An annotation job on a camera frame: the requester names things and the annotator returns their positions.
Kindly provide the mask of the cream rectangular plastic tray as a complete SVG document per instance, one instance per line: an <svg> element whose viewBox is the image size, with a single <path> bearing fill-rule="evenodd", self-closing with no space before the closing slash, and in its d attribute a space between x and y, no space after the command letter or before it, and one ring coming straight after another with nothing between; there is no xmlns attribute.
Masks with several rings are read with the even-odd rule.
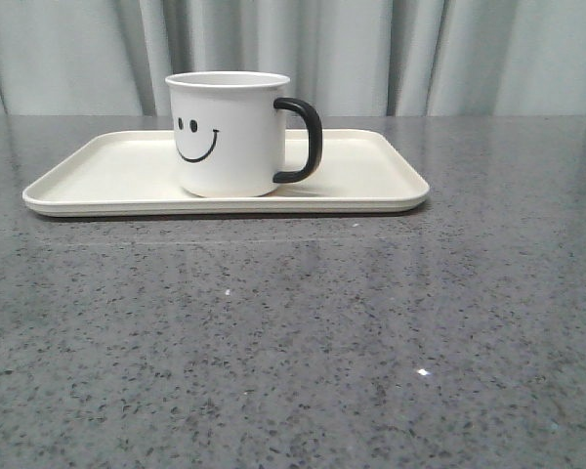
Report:
<svg viewBox="0 0 586 469"><path fill-rule="evenodd" d="M300 183L260 197L203 198L181 188L169 131L100 135L29 185L31 210L53 217L395 213L430 186L379 133L326 129L323 159Z"/></svg>

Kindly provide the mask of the white smiley mug black handle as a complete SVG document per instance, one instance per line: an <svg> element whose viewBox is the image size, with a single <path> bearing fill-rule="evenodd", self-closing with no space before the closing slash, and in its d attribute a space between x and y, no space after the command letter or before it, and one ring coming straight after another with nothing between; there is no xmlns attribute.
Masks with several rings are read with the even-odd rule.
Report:
<svg viewBox="0 0 586 469"><path fill-rule="evenodd" d="M180 186L202 197L249 197L311 176L322 158L322 123L312 105L285 96L289 81L255 71L166 77ZM308 134L308 156L298 170L284 167L288 111L302 118Z"/></svg>

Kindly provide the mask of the pale grey-green curtain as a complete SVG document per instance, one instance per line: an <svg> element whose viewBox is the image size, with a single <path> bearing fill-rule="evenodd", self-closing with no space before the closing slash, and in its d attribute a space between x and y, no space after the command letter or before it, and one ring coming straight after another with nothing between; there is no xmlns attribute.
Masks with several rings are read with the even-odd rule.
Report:
<svg viewBox="0 0 586 469"><path fill-rule="evenodd" d="M202 70L330 116L586 115L586 1L0 1L0 114L166 115Z"/></svg>

